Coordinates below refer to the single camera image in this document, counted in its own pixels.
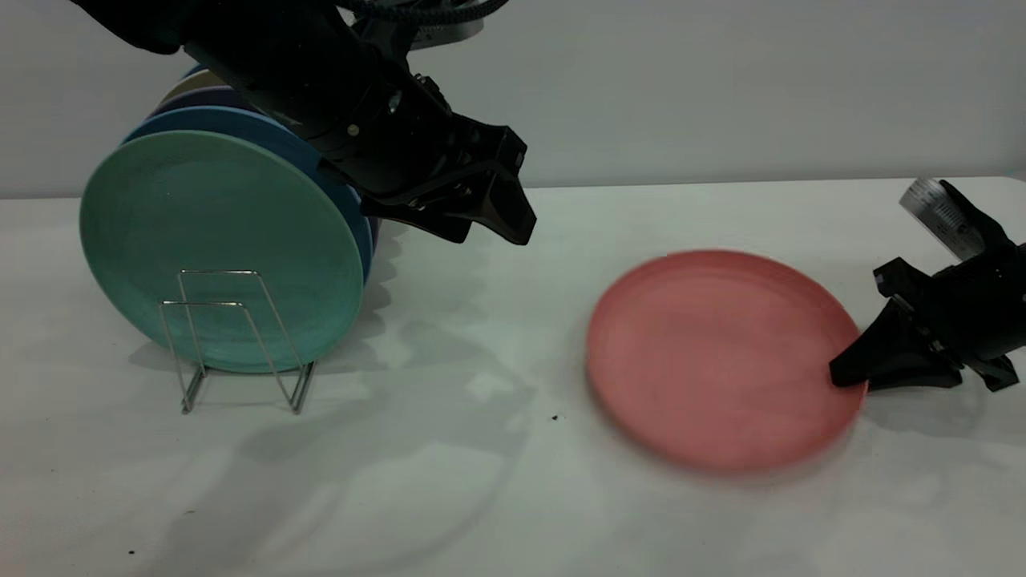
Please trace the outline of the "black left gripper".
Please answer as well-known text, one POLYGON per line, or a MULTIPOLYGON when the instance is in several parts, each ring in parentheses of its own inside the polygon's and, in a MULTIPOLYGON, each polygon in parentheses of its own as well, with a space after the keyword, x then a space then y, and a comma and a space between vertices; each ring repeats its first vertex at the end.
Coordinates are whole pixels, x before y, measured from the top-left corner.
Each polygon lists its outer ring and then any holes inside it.
POLYGON ((362 213, 418 228, 452 244, 471 223, 443 211, 387 205, 491 174, 477 205, 477 223, 503 240, 527 245, 536 215, 518 180, 527 144, 509 127, 492 127, 447 108, 432 82, 410 76, 378 80, 320 136, 320 154, 362 195, 362 213))

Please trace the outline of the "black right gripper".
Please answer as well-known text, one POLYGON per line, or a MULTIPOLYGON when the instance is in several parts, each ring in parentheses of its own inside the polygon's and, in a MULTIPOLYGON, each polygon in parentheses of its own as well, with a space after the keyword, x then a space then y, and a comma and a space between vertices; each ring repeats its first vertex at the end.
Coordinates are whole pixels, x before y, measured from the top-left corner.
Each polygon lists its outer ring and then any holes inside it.
POLYGON ((949 389, 963 383, 961 366, 934 347, 956 351, 986 388, 1019 383, 1008 352, 1025 343, 1024 246, 1005 245, 928 275, 895 258, 875 271, 891 298, 882 312, 830 362, 838 388, 949 389))

